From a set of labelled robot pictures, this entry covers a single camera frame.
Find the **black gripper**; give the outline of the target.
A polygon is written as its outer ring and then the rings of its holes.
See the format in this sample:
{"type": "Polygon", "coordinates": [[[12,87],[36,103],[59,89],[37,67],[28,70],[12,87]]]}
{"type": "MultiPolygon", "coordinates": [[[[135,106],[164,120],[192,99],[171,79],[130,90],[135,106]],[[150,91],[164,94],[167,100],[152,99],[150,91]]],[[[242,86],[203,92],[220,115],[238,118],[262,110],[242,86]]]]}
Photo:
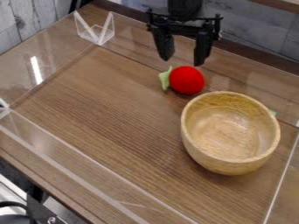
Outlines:
{"type": "Polygon", "coordinates": [[[148,30],[152,31],[154,42],[160,58],[167,61],[175,53],[174,36],[196,36],[194,49],[194,65],[202,66],[207,58],[207,33],[212,39],[220,39],[220,21],[223,16],[216,13],[215,17],[192,17],[190,20],[178,19],[168,14],[147,10],[148,30]]]}

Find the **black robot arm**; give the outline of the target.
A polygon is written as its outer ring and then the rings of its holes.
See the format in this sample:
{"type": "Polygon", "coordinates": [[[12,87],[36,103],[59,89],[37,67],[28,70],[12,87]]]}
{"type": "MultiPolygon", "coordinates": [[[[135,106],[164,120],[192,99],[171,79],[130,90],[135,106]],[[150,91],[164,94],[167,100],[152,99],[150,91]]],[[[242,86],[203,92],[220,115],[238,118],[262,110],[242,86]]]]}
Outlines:
{"type": "Polygon", "coordinates": [[[147,29],[152,33],[160,58],[167,61],[175,53],[174,35],[195,39],[194,65],[204,64],[215,41],[220,39],[223,16],[200,17],[203,0],[167,0],[164,10],[147,10],[147,29]]]}

